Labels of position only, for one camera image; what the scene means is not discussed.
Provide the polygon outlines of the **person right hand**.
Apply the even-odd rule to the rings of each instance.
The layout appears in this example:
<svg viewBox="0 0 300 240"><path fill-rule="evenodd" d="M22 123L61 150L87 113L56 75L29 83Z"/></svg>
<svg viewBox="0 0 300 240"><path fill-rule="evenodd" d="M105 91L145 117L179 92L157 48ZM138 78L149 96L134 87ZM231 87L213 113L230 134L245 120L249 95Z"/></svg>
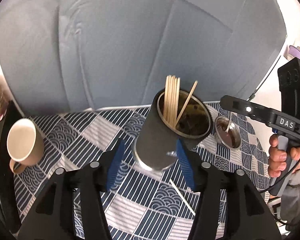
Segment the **person right hand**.
<svg viewBox="0 0 300 240"><path fill-rule="evenodd" d="M288 154L283 151L279 150L277 148L279 144L278 135L273 134L270 139L270 148L269 148L269 160L268 160L268 174L271 178L277 178L281 175L281 172L286 169L287 163L286 159L288 157ZM300 147L298 148L291 148L290 154L291 158L293 160L298 161L300 159ZM293 173L300 170L300 163L298 166L294 169Z"/></svg>

